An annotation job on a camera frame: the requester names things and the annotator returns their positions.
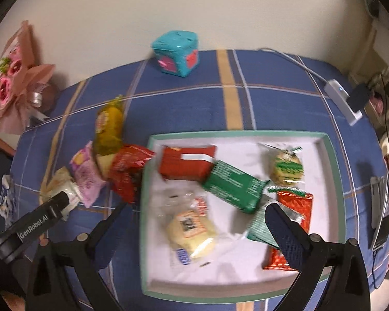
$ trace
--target flower bouquet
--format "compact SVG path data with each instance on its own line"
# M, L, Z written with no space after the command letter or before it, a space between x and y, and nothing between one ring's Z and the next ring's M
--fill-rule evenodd
M49 84L54 65L35 66L27 21L7 41L0 59L0 132L22 134L31 117L44 121L57 88Z

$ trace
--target red wrapper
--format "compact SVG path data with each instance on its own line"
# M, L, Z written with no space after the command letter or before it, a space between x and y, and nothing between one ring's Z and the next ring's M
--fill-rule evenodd
M141 183L141 170L145 163L154 156L154 152L138 145L124 145L118 151L108 178L112 182L112 189L123 201L132 203Z
M300 213L304 216L304 220L301 221L301 226L308 233L310 230L310 220L311 220L311 208L313 206L313 194L306 193L305 197L295 195L288 191L280 191L277 193L278 201L283 205L295 210L297 213ZM296 271L293 268L290 268L287 260L284 255L278 249L271 250L271 259L268 266L263 268L264 270L268 269L277 269L277 270L291 270Z
M166 147L159 173L163 179L206 181L213 168L216 146Z

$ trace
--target blue gripper pad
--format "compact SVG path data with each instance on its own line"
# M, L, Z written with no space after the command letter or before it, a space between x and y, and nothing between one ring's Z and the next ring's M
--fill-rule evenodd
M290 223L295 223L308 238L307 233L297 222L292 222L276 203L267 207L265 222L289 266L301 271L307 258L308 249L296 237L296 232L301 234L300 230L293 232L289 227Z
M108 266L119 242L131 224L132 214L131 205L120 203L111 216L99 222L91 232L90 238L95 247L94 263L97 270Z

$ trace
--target table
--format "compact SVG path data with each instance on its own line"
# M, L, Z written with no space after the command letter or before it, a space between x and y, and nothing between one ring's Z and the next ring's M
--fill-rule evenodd
M370 177L386 173L378 140L363 113L353 127L326 95L322 83L274 53L261 51L203 51L199 66L181 78L159 71L154 59L117 67L64 90L50 119L28 129L20 138L11 166L16 184L16 216L39 205L41 185L69 164L71 157L93 139L96 113L118 94L125 95L123 141L146 145L158 133L218 130L301 130L329 135L336 151L343 183L346 236L359 240L370 290L373 287L372 252L368 250L370 227ZM293 56L325 79L336 79L348 92L347 79L328 63ZM90 232L110 215L119 197L105 188L95 204L79 206L67 222L48 231L53 241L72 240ZM273 310L281 297L241 305L175 303L142 295L140 288L138 226L139 207L124 241L108 268L100 272L125 310ZM26 255L34 256L37 243ZM389 261L389 242L374 263L376 285L384 279ZM69 272L74 291L84 310L87 299L75 275ZM318 301L325 281L318 284L310 304Z

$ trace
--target screw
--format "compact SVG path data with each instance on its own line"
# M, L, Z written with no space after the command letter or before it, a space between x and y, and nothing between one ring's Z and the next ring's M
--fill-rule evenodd
M357 242L357 240L356 240L355 238L350 238L350 239L349 239L349 243L350 243L351 245L353 245L353 246L357 246L357 244L358 244L358 242Z
M76 239L80 242L85 241L88 238L88 234L86 232L83 232L82 234L79 234Z
M48 238L43 238L43 239L41 239L40 242L39 242L40 246L42 246L42 247L47 246L48 243L49 243L49 239L48 239Z
M313 241L313 242L320 242L321 241L321 237L320 235L318 234L311 234L310 235L310 240Z

